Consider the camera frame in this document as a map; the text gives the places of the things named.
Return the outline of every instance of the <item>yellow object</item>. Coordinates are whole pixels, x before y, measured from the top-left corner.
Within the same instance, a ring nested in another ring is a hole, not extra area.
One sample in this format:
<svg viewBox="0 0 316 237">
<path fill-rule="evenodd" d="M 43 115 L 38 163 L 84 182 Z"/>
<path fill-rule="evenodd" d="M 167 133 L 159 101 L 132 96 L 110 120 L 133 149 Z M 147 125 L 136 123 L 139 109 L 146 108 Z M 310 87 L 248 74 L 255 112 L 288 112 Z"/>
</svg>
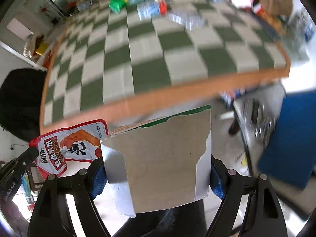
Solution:
<svg viewBox="0 0 316 237">
<path fill-rule="evenodd" d="M 38 55 L 41 55 L 46 51 L 47 49 L 47 44 L 45 42 L 41 42 L 41 44 L 39 45 L 39 48 L 37 50 L 35 50 L 35 52 Z"/>
</svg>

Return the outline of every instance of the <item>screw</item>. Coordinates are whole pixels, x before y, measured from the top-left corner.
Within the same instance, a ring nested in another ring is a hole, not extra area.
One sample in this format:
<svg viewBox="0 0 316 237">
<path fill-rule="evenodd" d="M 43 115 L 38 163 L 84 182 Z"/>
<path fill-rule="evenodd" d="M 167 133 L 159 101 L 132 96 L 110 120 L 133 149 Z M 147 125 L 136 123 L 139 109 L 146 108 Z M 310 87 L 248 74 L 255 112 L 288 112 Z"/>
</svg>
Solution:
<svg viewBox="0 0 316 237">
<path fill-rule="evenodd" d="M 234 170 L 234 169 L 228 169 L 228 174 L 230 174 L 230 175 L 235 175 L 235 174 L 236 174 L 236 170 Z"/>
<path fill-rule="evenodd" d="M 79 170 L 79 175 L 85 175 L 86 173 L 88 173 L 88 170 L 85 168 Z"/>
<path fill-rule="evenodd" d="M 54 180 L 55 179 L 55 174 L 50 174 L 48 177 L 47 177 L 48 180 Z"/>
<path fill-rule="evenodd" d="M 268 179 L 267 175 L 265 175 L 265 174 L 261 174 L 261 175 L 260 175 L 260 178 L 261 178 L 262 180 Z"/>
</svg>

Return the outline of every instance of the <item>green and white checkered surface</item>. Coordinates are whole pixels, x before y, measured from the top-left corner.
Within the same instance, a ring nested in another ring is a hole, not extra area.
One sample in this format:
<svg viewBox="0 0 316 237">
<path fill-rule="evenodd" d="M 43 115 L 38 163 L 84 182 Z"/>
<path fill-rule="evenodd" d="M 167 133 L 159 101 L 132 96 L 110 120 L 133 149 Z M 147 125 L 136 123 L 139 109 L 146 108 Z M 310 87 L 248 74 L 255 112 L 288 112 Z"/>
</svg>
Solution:
<svg viewBox="0 0 316 237">
<path fill-rule="evenodd" d="M 115 14 L 108 2 L 76 15 L 51 71 L 44 125 L 161 87 L 285 67 L 246 12 L 206 0 L 175 8 L 198 11 L 208 25 L 189 31 L 165 17 L 140 21 L 136 5 Z"/>
</svg>

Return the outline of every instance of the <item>red and white snack bag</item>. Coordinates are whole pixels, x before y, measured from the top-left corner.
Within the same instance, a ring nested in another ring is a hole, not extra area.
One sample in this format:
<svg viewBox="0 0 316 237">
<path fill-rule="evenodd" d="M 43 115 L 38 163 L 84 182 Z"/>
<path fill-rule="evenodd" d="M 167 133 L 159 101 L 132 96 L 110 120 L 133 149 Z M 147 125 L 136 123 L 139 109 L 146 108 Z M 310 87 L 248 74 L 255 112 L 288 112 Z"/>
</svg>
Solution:
<svg viewBox="0 0 316 237">
<path fill-rule="evenodd" d="M 44 179 L 54 173 L 58 177 L 67 170 L 67 161 L 92 162 L 101 157 L 100 140 L 108 134 L 102 119 L 62 128 L 33 139 L 39 156 L 34 161 Z"/>
</svg>

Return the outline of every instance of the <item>torn cardboard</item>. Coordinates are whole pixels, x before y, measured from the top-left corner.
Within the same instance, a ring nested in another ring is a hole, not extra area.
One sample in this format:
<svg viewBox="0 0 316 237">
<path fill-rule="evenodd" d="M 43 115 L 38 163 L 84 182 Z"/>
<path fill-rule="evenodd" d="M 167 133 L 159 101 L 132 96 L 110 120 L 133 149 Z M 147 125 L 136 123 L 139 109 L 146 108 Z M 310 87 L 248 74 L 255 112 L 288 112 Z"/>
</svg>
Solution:
<svg viewBox="0 0 316 237">
<path fill-rule="evenodd" d="M 123 127 L 103 139 L 101 149 L 120 214 L 135 217 L 197 201 L 209 191 L 211 107 Z"/>
</svg>

